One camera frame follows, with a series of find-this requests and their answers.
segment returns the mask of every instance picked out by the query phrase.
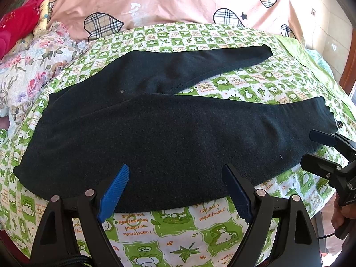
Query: tiled wall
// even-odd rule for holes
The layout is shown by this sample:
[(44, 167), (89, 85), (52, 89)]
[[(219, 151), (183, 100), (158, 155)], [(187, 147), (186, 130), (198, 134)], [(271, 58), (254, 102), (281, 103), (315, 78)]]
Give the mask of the tiled wall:
[(316, 49), (340, 80), (350, 50), (352, 26), (336, 0), (291, 0), (307, 48)]

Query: silver bolt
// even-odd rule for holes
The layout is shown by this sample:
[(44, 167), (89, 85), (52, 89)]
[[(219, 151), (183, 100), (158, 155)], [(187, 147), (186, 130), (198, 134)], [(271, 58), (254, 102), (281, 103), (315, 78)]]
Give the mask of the silver bolt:
[(89, 189), (89, 190), (86, 190), (86, 191), (85, 191), (85, 195), (86, 195), (87, 197), (91, 197), (91, 196), (94, 195), (94, 194), (95, 194), (95, 191), (92, 190), (92, 189)]
[(300, 197), (298, 195), (293, 195), (293, 196), (291, 196), (291, 198), (296, 202), (300, 201)]
[(263, 196), (266, 195), (266, 192), (265, 192), (264, 190), (262, 190), (262, 189), (258, 189), (258, 190), (256, 191), (256, 194), (258, 194), (260, 197), (263, 197)]
[(52, 198), (51, 198), (51, 201), (52, 202), (56, 202), (56, 201), (58, 201), (59, 200), (59, 196), (58, 195), (54, 195), (54, 196), (52, 196)]

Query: black pants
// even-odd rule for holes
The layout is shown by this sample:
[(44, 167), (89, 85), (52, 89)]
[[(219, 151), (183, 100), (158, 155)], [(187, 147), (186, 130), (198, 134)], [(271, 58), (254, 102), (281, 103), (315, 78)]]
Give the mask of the black pants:
[(264, 105), (171, 95), (270, 54), (265, 45), (129, 52), (49, 96), (14, 173), (42, 198), (68, 198), (94, 188), (126, 163), (130, 179), (117, 212), (164, 210), (226, 196), (221, 168), (228, 162), (253, 184), (273, 178), (316, 151), (310, 130), (337, 130), (323, 98)]

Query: star print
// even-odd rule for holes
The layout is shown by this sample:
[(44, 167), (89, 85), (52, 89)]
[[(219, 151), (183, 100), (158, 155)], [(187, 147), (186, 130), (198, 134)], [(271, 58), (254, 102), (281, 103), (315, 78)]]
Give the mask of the star print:
[(244, 14), (244, 13), (243, 13), (240, 17), (241, 17), (243, 20), (245, 20), (245, 19), (248, 20), (248, 19), (247, 19), (247, 15)]

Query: finger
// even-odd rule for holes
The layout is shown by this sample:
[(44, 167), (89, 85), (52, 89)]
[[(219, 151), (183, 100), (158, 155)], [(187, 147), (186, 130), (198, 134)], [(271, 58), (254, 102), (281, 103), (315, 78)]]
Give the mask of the finger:
[(345, 221), (344, 216), (341, 213), (340, 208), (334, 208), (334, 213), (332, 214), (332, 226), (334, 229), (339, 228)]
[(338, 195), (338, 193), (336, 193), (336, 197), (335, 197), (335, 201), (334, 201), (334, 208), (339, 207), (338, 201), (339, 201), (339, 195)]
[(356, 219), (356, 203), (343, 206), (341, 208), (341, 213), (345, 218)]

